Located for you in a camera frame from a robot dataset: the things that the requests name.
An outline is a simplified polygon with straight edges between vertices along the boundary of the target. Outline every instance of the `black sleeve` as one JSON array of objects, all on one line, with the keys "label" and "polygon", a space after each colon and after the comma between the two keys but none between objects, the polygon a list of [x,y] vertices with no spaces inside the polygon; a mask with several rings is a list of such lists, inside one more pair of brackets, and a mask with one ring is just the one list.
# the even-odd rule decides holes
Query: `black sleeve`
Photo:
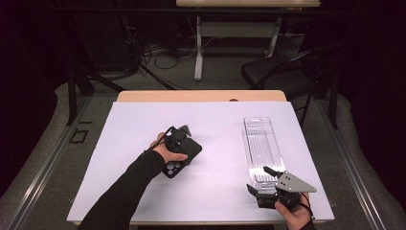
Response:
[{"label": "black sleeve", "polygon": [[147,185],[164,165],[164,158],[156,151],[141,155],[99,198],[78,229],[128,230],[131,217]]},{"label": "black sleeve", "polygon": [[305,224],[301,230],[316,230],[316,227],[314,226],[314,223],[312,220],[310,220],[307,224]]}]

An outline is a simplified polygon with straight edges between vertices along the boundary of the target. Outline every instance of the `black curtain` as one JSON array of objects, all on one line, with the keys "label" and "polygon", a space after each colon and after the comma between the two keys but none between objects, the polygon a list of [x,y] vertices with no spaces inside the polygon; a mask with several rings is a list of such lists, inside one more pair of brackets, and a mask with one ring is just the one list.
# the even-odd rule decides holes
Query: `black curtain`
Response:
[{"label": "black curtain", "polygon": [[56,108],[68,67],[33,1],[0,3],[0,196],[30,156]]},{"label": "black curtain", "polygon": [[326,10],[355,10],[353,20],[314,20],[302,49],[345,40],[339,92],[351,104],[360,147],[388,191],[406,210],[406,20],[395,1],[324,0]]}]

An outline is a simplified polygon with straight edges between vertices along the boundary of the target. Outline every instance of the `wooden table edge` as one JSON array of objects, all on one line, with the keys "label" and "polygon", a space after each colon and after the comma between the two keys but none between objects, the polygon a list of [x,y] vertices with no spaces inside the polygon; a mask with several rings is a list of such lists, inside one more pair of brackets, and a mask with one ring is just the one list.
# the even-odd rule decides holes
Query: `wooden table edge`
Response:
[{"label": "wooden table edge", "polygon": [[126,90],[117,102],[287,102],[281,90]]}]

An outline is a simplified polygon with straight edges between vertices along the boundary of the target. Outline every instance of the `white desk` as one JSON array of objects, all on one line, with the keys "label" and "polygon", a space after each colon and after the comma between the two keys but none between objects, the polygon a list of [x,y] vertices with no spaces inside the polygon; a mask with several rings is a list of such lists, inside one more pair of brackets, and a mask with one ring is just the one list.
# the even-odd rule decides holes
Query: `white desk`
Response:
[{"label": "white desk", "polygon": [[[147,91],[147,96],[141,99],[137,94],[143,95],[143,91],[133,94],[135,100],[148,99],[148,102],[127,103],[133,95],[124,93],[119,102],[113,104],[68,221],[80,223],[97,199],[148,147],[157,133],[185,124],[190,126],[193,140],[203,150],[173,179],[161,173],[152,180],[131,224],[283,221],[277,211],[258,208],[256,199],[246,189],[249,173],[241,132],[242,119],[247,116],[271,118],[286,168],[318,190],[311,195],[316,220],[334,219],[290,103],[213,102],[215,95],[219,96],[218,101],[226,99],[226,95],[229,97],[224,101],[252,101],[256,96],[259,101],[272,98],[283,101],[281,91]],[[166,102],[155,102],[151,99],[153,95]],[[182,98],[182,95],[189,102],[168,102]],[[210,102],[200,102],[205,95]]]},{"label": "white desk", "polygon": [[[178,7],[219,7],[219,8],[314,8],[319,7],[319,0],[176,0]],[[270,37],[271,41],[266,57],[271,57],[275,50],[282,19],[275,22],[202,22],[197,16],[196,23],[196,65],[194,79],[202,80],[203,50],[202,36],[223,37]]]}]

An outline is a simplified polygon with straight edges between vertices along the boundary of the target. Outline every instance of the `white tabletop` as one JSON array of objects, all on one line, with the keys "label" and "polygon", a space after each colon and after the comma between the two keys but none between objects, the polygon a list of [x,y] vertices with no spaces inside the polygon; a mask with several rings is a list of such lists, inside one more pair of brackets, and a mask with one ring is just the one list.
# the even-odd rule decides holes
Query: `white tabletop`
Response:
[{"label": "white tabletop", "polygon": [[319,0],[176,0],[178,7],[307,8],[319,7]]},{"label": "white tabletop", "polygon": [[260,209],[250,183],[242,139],[243,118],[267,116],[286,169],[317,189],[316,220],[334,219],[324,188],[290,103],[114,103],[67,218],[81,222],[97,199],[156,138],[171,126],[189,125],[203,150],[173,179],[162,173],[148,185],[132,224],[275,223]]}]

